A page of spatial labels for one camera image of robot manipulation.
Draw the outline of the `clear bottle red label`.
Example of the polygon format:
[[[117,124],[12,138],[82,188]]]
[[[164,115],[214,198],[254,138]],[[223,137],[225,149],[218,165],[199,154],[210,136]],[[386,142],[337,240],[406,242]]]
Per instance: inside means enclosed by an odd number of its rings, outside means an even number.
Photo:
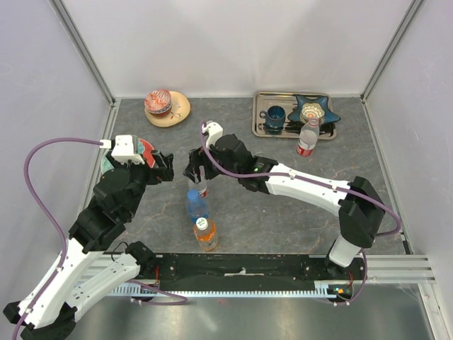
[[[319,120],[311,118],[301,128],[297,144],[297,153],[308,157],[312,154],[319,138]]]

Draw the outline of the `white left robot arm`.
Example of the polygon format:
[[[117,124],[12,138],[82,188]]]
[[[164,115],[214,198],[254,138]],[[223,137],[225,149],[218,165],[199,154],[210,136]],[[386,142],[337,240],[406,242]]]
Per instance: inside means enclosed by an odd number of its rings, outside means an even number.
[[[133,242],[107,268],[84,283],[80,281],[125,231],[147,186],[173,180],[173,155],[159,151],[151,155],[153,167],[141,154],[133,154],[124,162],[108,156],[113,169],[94,186],[90,203],[70,228],[50,270],[26,298],[5,306],[3,314],[16,326],[13,338],[66,339],[88,310],[116,287],[155,273],[153,251],[142,242]]]

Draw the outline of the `clear bottle red cap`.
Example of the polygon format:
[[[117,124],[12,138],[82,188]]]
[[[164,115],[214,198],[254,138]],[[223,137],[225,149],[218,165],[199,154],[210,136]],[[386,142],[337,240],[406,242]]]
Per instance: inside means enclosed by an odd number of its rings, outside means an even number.
[[[199,174],[194,175],[194,178],[194,181],[188,180],[189,189],[196,190],[202,198],[205,198],[208,194],[208,189],[204,166],[199,167]]]

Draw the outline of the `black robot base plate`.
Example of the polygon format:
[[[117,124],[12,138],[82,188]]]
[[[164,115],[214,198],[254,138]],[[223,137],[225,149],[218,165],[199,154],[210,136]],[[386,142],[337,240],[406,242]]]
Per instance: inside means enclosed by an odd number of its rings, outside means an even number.
[[[361,258],[342,268],[323,256],[301,254],[135,254],[132,262],[139,279],[157,280],[164,291],[308,290],[316,281],[358,282],[365,273]]]

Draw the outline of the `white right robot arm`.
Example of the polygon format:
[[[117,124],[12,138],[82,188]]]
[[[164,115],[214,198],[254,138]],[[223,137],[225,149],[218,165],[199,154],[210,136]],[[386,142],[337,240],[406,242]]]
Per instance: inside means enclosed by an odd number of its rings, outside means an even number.
[[[323,266],[334,279],[342,278],[359,252],[373,245],[385,215],[384,204],[367,179],[337,181],[305,174],[252,155],[235,135],[192,149],[183,174],[192,182],[220,174],[234,177],[249,191],[294,198],[338,217],[340,234]]]

